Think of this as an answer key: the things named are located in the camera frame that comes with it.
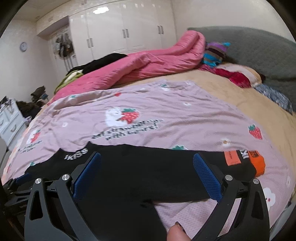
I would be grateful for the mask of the person's right hand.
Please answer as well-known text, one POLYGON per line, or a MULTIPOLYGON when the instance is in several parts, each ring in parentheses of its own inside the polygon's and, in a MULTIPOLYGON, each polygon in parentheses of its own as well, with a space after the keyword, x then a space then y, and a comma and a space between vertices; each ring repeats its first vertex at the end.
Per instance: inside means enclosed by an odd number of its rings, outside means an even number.
POLYGON ((167 241, 191 241, 191 238, 186 234, 184 228, 177 221, 175 224, 170 227, 167 237, 167 241))

